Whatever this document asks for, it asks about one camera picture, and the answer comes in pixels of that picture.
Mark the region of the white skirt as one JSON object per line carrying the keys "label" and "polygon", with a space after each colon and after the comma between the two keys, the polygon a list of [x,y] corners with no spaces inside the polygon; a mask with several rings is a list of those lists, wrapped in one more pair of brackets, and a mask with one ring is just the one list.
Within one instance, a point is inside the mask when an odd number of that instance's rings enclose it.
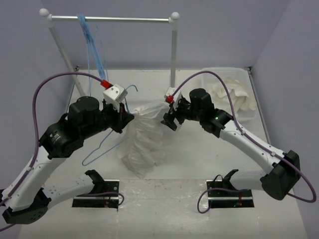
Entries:
{"label": "white skirt", "polygon": [[165,161],[161,121],[168,110],[168,104],[162,101],[135,108],[131,111],[134,119],[119,136],[117,157],[140,179]]}

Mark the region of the blue wire hanger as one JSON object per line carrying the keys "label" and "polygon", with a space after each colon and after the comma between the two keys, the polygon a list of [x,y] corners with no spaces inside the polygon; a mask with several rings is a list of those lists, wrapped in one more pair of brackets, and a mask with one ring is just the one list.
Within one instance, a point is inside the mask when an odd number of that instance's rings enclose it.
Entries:
{"label": "blue wire hanger", "polygon": [[[126,90],[128,90],[129,88],[131,87],[134,87],[136,92],[138,92],[138,87],[135,85],[135,84],[131,84],[131,85],[128,85],[126,87]],[[127,112],[130,113],[130,108],[129,108],[129,104],[128,104],[128,101],[127,101],[127,98],[125,97],[124,98],[124,103],[125,103],[125,108],[127,110]],[[92,159],[91,161],[89,162],[86,162],[87,159],[89,159],[89,157],[94,154],[96,151],[100,150],[102,144],[105,142],[105,140],[113,133],[113,130],[111,130],[103,139],[102,141],[100,142],[100,144],[98,145],[97,148],[95,148],[93,151],[91,151],[83,160],[82,160],[82,166],[86,167],[88,165],[90,165],[91,163],[93,163],[94,161],[98,160],[99,158],[101,158],[102,156],[106,155],[107,153],[109,153],[111,150],[115,149],[116,147],[118,147],[119,145],[121,145],[122,143],[124,143],[128,137],[125,137],[124,139],[121,139],[118,143],[116,143],[115,145],[113,145],[112,147],[110,147],[109,149],[107,149],[105,152],[103,152],[102,154],[100,154],[99,156],[95,157],[94,159]]]}

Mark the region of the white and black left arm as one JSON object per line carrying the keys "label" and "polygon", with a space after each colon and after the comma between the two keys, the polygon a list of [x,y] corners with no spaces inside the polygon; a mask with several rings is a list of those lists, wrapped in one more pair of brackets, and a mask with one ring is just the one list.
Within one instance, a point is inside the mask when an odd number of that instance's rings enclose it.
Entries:
{"label": "white and black left arm", "polygon": [[94,97],[80,97],[69,106],[57,123],[50,125],[42,137],[37,137],[35,153],[15,181],[0,193],[5,206],[2,216],[7,224],[27,225],[36,222],[55,205],[76,196],[104,196],[104,179],[96,170],[88,170],[61,187],[44,186],[54,170],[72,153],[83,147],[84,141],[102,131],[112,129],[122,133],[134,115],[124,104],[116,110],[112,104]]}

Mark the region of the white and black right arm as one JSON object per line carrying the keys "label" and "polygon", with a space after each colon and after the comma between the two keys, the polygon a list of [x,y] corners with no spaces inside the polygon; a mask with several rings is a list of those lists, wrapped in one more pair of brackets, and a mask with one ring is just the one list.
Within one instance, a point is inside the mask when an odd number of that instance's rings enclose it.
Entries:
{"label": "white and black right arm", "polygon": [[282,200],[300,179],[299,155],[294,151],[284,152],[252,135],[232,115],[214,107],[211,96],[202,88],[189,93],[187,100],[175,88],[165,94],[169,111],[162,124],[176,131],[185,120],[197,121],[208,133],[213,134],[245,153],[260,167],[260,171],[231,170],[222,182],[226,195],[233,196],[239,190],[263,190],[270,197]]}

